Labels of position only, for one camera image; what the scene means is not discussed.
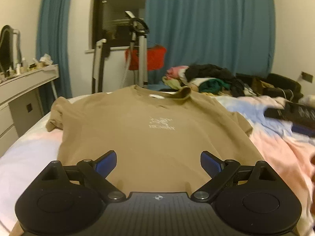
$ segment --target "blue curtain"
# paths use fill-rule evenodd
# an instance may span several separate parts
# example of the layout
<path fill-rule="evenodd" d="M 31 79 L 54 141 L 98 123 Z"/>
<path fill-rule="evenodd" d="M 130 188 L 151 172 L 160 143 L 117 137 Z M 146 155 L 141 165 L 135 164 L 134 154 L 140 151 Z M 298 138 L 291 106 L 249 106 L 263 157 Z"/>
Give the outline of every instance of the blue curtain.
<path fill-rule="evenodd" d="M 59 78 L 55 85 L 58 96 L 71 98 L 68 67 L 68 16 L 70 0 L 42 0 L 37 31 L 36 57 L 49 54 L 59 64 Z M 39 88 L 44 113 L 50 111 L 54 96 L 50 84 Z"/>
<path fill-rule="evenodd" d="M 148 40 L 167 49 L 164 67 L 149 73 L 150 83 L 170 67 L 192 63 L 259 76 L 271 70 L 273 0 L 146 0 L 145 20 Z"/>

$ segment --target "wall socket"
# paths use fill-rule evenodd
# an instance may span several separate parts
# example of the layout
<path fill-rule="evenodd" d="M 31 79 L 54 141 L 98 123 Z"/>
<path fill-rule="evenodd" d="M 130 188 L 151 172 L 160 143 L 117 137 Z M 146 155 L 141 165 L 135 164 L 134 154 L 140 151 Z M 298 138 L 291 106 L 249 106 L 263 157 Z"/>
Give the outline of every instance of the wall socket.
<path fill-rule="evenodd" d="M 303 80 L 308 81 L 310 83 L 313 82 L 313 75 L 310 75 L 310 74 L 305 73 L 305 72 L 302 72 L 301 75 L 302 75 Z"/>
<path fill-rule="evenodd" d="M 32 104 L 26 105 L 27 112 L 33 111 Z"/>

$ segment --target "logo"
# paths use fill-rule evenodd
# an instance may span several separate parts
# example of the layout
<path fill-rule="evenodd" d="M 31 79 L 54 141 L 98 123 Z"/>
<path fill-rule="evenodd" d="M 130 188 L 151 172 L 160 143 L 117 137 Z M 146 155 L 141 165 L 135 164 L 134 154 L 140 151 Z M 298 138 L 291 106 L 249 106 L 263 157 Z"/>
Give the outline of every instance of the logo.
<path fill-rule="evenodd" d="M 155 119 L 155 118 L 150 117 L 149 127 L 151 129 L 175 130 L 174 127 L 169 126 L 169 122 L 171 121 L 173 121 L 173 119 L 168 119 L 168 118 Z"/>
<path fill-rule="evenodd" d="M 155 198 L 156 200 L 161 200 L 161 199 L 163 199 L 164 197 L 161 196 L 161 195 L 157 195 L 157 196 L 155 196 L 154 198 Z"/>

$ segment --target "white bedsheet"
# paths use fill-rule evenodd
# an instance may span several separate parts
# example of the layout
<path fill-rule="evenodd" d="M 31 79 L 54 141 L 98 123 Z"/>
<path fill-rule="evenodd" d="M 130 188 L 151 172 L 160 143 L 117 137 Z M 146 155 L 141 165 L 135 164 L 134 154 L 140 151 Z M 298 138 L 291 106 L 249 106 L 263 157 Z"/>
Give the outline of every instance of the white bedsheet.
<path fill-rule="evenodd" d="M 57 159 L 62 131 L 47 132 L 49 116 L 38 121 L 0 158 L 0 236 L 7 236 L 17 221 L 14 206 L 19 196 L 49 162 Z"/>

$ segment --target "metal screw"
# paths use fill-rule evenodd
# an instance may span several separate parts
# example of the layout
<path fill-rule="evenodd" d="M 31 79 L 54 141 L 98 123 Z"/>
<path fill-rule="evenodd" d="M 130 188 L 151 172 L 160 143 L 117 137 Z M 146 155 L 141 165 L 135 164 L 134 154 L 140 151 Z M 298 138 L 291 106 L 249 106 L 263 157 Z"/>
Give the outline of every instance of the metal screw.
<path fill-rule="evenodd" d="M 202 192 L 202 191 L 195 192 L 194 197 L 196 199 L 207 199 L 207 198 L 209 198 L 209 193 Z"/>
<path fill-rule="evenodd" d="M 123 193 L 118 192 L 118 191 L 110 192 L 108 194 L 108 198 L 114 199 L 114 200 L 121 199 L 123 196 L 124 196 Z"/>

